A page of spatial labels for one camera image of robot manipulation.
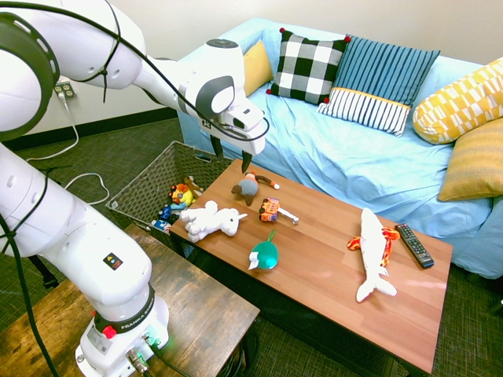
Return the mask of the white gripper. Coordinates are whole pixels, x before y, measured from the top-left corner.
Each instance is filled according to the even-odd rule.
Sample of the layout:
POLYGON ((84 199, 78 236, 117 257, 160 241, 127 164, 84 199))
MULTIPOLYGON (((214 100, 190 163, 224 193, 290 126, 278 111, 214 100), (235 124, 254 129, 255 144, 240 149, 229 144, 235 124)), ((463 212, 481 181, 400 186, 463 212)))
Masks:
MULTIPOLYGON (((264 112, 245 97, 235 101, 221 113, 219 122, 224 129, 220 138, 242 150, 241 171, 245 173, 252 161, 252 155, 258 155, 266 145, 264 112)), ((220 139, 211 135, 211 145, 217 158, 222 159, 220 139)))

